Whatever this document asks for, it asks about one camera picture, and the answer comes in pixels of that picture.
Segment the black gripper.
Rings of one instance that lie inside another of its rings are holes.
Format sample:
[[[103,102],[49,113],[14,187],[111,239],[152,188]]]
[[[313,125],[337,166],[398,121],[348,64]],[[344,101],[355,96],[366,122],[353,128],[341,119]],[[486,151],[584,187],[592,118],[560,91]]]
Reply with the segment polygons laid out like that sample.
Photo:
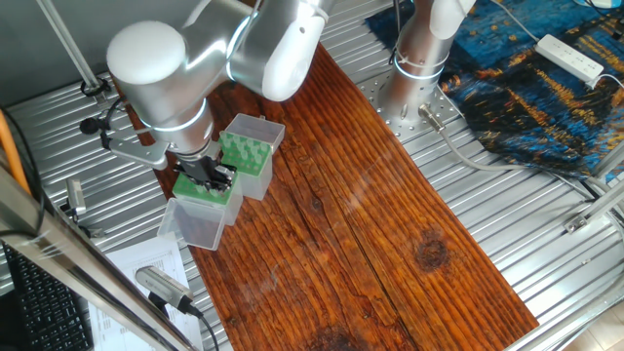
[[[177,170],[184,173],[189,181],[199,189],[223,193],[231,188],[237,168],[220,164],[218,158],[204,156],[199,159],[177,154]]]

